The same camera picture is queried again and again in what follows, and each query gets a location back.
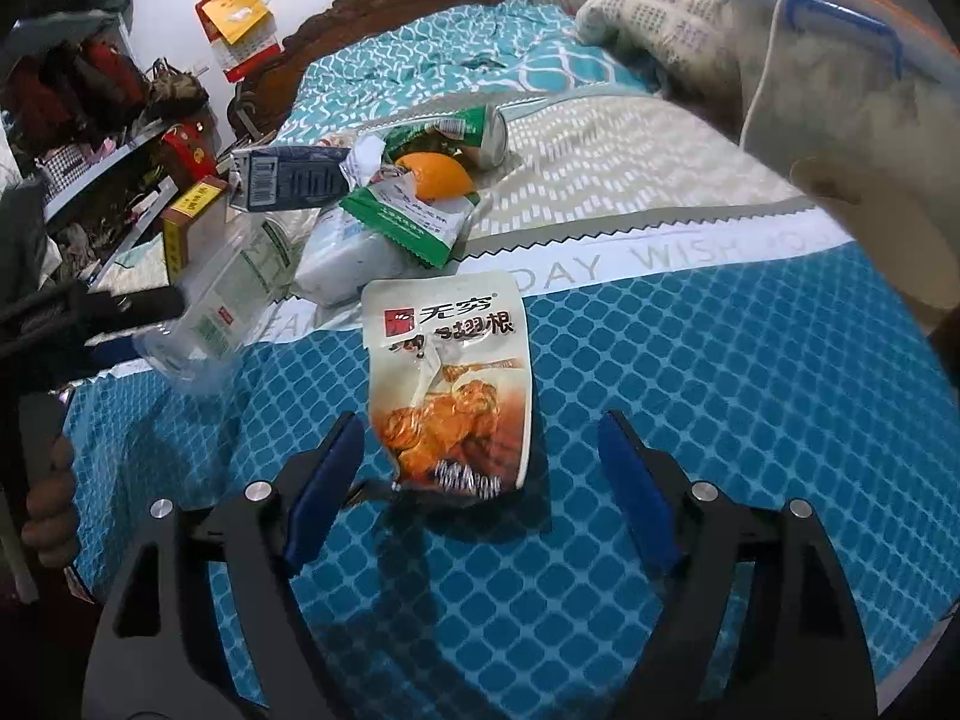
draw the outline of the blue plastic bag handle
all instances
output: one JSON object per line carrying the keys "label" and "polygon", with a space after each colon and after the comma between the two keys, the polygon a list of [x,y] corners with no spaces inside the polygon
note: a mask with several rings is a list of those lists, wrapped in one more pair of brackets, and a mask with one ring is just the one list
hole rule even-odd
{"label": "blue plastic bag handle", "polygon": [[834,19],[850,23],[859,29],[872,32],[882,38],[888,38],[894,52],[894,74],[898,80],[904,75],[904,44],[901,43],[899,37],[896,36],[896,31],[891,28],[888,23],[862,13],[857,13],[856,10],[851,10],[835,2],[828,2],[826,0],[786,0],[784,15],[786,23],[788,23],[793,30],[797,29],[797,9],[800,7],[819,11],[824,15],[832,16]]}

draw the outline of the teal bedspread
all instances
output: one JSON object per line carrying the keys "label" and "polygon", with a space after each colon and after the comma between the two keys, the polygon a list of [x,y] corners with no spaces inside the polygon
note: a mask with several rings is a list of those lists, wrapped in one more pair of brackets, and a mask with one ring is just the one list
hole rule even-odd
{"label": "teal bedspread", "polygon": [[598,81],[650,90],[572,28],[555,5],[513,0],[460,5],[354,43],[307,68],[277,143],[314,143],[450,92],[564,92]]}

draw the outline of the barcode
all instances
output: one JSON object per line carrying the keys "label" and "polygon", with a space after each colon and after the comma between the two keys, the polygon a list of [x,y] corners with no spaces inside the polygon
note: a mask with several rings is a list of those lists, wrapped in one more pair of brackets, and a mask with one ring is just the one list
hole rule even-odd
{"label": "barcode", "polygon": [[218,360],[222,358],[224,354],[227,354],[227,348],[229,348],[227,337],[224,336],[222,330],[213,323],[210,317],[201,317],[194,329],[197,331],[197,335],[206,341],[206,346],[210,354]]}
{"label": "barcode", "polygon": [[464,119],[437,119],[433,128],[454,141],[462,141],[467,135],[467,122]]}
{"label": "barcode", "polygon": [[250,191],[248,205],[274,205],[277,203],[277,159],[253,157],[250,165]]}

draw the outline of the blue gripper pad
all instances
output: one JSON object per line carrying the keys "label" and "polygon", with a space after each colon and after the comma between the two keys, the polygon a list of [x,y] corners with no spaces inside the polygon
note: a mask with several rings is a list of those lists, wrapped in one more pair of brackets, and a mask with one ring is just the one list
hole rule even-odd
{"label": "blue gripper pad", "polygon": [[296,576],[304,565],[317,560],[320,547],[326,541],[334,517],[363,461],[363,425],[356,415],[349,415],[332,444],[320,446],[320,450],[324,449],[326,451],[312,476],[290,509],[283,561],[291,576]]}
{"label": "blue gripper pad", "polygon": [[597,449],[616,501],[645,565],[669,572],[683,557],[674,535],[674,512],[613,415],[598,427]]}

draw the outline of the wire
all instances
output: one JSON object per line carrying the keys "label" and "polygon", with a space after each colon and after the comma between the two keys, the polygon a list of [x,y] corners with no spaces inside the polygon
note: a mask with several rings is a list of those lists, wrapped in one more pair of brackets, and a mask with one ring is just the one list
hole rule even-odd
{"label": "wire", "polygon": [[747,151],[747,133],[750,131],[750,124],[754,120],[755,113],[757,112],[757,103],[763,94],[763,85],[766,83],[767,76],[770,73],[770,59],[774,53],[776,33],[779,30],[779,21],[781,20],[779,17],[781,16],[781,10],[784,9],[784,2],[786,2],[786,0],[776,0],[774,4],[773,20],[771,20],[770,23],[770,39],[767,42],[767,53],[763,60],[763,71],[760,74],[760,82],[757,84],[757,90],[754,92],[754,98],[750,101],[750,107],[747,109],[747,115],[743,119],[743,127],[740,129],[741,151]]}

